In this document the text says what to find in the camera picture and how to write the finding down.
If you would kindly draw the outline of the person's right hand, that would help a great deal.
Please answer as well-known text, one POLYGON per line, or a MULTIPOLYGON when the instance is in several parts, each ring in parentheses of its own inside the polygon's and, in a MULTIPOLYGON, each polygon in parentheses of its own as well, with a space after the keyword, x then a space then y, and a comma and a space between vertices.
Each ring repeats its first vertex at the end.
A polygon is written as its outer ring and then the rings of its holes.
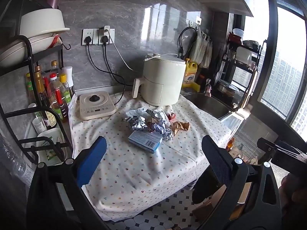
POLYGON ((278 189, 281 229, 306 229, 306 179, 288 173, 278 189))

